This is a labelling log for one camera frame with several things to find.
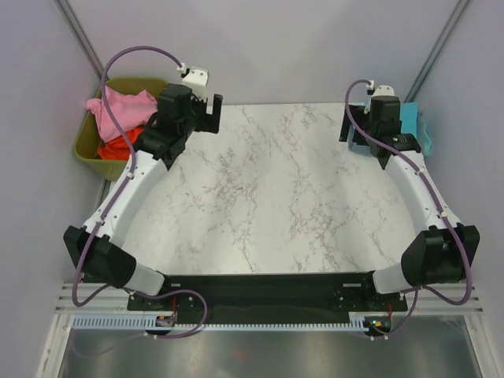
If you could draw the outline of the turquoise t shirt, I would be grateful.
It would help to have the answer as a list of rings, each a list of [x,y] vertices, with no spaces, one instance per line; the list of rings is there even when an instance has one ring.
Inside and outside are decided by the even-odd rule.
[[[364,114],[364,109],[366,103],[359,103],[357,105],[350,105],[350,111],[358,123],[363,129],[367,127],[369,122],[369,117]],[[403,134],[413,135],[417,141],[419,141],[418,136],[418,104],[416,102],[402,103],[400,107],[400,120],[402,122],[401,131]],[[352,123],[347,113],[344,113],[343,123],[339,135],[339,141],[345,143],[349,150],[359,154],[369,154],[370,147],[367,140],[359,134]]]

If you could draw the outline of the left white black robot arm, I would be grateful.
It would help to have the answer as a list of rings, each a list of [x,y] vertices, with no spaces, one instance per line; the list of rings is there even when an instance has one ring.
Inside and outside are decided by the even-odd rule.
[[[117,184],[83,226],[65,231],[63,239],[78,275],[142,292],[155,309],[170,306],[173,292],[163,284],[163,274],[141,265],[122,246],[147,195],[184,152],[191,134],[218,133],[223,99],[215,94],[208,107],[183,84],[169,84],[158,95],[157,111],[135,141]]]

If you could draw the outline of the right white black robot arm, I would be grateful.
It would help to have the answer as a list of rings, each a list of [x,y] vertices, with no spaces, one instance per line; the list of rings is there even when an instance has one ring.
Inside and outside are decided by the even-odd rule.
[[[473,291],[471,264],[480,243],[474,225],[464,225],[444,201],[429,174],[415,135],[402,130],[402,105],[390,94],[373,95],[364,106],[345,105],[340,139],[366,147],[389,175],[406,204],[416,236],[391,267],[376,270],[361,289],[362,304],[380,309],[389,294],[425,289],[447,301],[436,284],[465,282],[460,306]]]

